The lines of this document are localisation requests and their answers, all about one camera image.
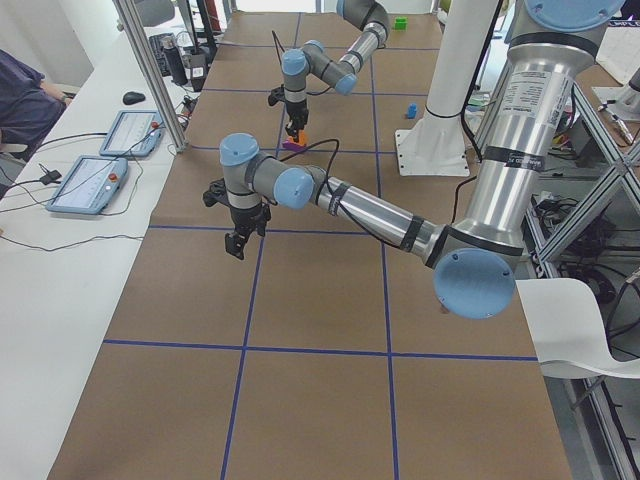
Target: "black connector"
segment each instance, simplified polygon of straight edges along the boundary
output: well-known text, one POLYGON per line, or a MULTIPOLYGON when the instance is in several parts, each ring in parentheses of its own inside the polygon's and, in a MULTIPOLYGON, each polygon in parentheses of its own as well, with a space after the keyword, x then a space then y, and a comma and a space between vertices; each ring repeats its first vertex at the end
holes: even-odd
POLYGON ((57 170, 48 170, 46 174, 41 176, 38 180, 43 185, 49 185, 62 177, 62 174, 57 170))

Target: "person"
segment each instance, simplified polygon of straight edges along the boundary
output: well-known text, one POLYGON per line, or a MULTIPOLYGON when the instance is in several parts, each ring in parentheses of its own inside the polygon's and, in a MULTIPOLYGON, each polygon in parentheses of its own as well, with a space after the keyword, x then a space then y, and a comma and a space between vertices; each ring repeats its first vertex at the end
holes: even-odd
POLYGON ((71 102, 37 70, 0 49, 0 143, 27 145, 29 160, 71 102))

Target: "computer mouse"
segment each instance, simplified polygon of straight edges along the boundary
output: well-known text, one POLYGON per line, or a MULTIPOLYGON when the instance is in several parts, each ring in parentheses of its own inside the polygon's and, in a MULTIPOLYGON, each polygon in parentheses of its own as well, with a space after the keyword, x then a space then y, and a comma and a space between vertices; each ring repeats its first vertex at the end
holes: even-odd
POLYGON ((147 97, 144 96, 143 93, 140 92, 127 92, 122 97, 122 103, 125 105, 133 105, 135 103, 144 102, 147 97))

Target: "table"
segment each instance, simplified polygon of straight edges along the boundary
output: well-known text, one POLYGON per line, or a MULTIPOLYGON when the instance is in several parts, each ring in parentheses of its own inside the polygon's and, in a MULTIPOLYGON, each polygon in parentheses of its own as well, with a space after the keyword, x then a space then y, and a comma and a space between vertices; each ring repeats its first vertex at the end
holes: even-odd
MULTIPOLYGON (((435 17, 409 24, 351 97, 310 101, 308 133, 343 140, 336 176, 447 222, 459 179, 400 178, 393 152, 440 41, 435 17)), ((201 195, 225 135, 280 154, 272 28, 335 57, 357 36, 335 15, 234 15, 49 478, 571 478, 519 302, 446 315, 415 258, 311 207, 274 208, 244 262, 224 253, 228 212, 201 195)))
MULTIPOLYGON (((185 92, 170 77, 165 82, 177 105, 185 92)), ((126 108, 155 106, 123 33, 47 138, 106 132, 126 108), (145 93, 147 100, 124 106, 122 95, 129 90, 145 93)), ((102 140, 86 137, 45 146, 18 181, 42 176, 39 163, 64 175, 79 155, 97 155, 102 140)), ((163 135, 156 151, 140 160, 144 172, 126 213, 70 219, 42 206, 6 211, 32 203, 14 188, 0 202, 0 228, 8 238, 46 248, 95 235, 144 236, 173 162, 170 142, 163 135)), ((125 208, 138 174, 139 167, 131 163, 130 177, 107 211, 125 208)), ((53 187, 29 189, 43 201, 53 187)), ((0 241, 1 478, 46 478, 139 247, 139 240, 113 239, 45 253, 0 241)))

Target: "white robot link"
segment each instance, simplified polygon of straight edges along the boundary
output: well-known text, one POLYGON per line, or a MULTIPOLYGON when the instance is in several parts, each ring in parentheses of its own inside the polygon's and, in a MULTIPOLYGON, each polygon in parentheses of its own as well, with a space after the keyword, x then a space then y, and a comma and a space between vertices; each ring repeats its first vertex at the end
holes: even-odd
MULTIPOLYGON (((367 0, 340 3, 345 16, 381 8, 367 0), (351 4, 358 8, 352 10, 351 4)), ((249 134, 227 136, 220 144, 224 178, 204 194, 207 206, 220 202, 231 211, 235 231, 227 235, 227 252, 243 258, 251 233, 265 234, 270 211, 263 198, 293 209, 312 203, 434 268, 436 295, 450 311, 477 319, 499 313, 513 296, 513 268, 524 248, 522 220, 574 79, 594 64, 607 22, 623 3, 584 0, 577 8, 574 0, 524 0, 508 51, 512 72, 476 187, 464 218, 452 225, 431 223, 327 175, 321 167, 280 162, 262 152, 249 134)), ((371 35, 363 42, 378 38, 371 35)), ((316 45, 308 45, 321 53, 316 45)), ((300 78, 316 68, 305 50, 301 54, 300 78)), ((351 61, 361 65, 354 56, 335 72, 346 72, 344 63, 354 66, 351 61)), ((338 74, 332 78, 337 85, 338 74)))

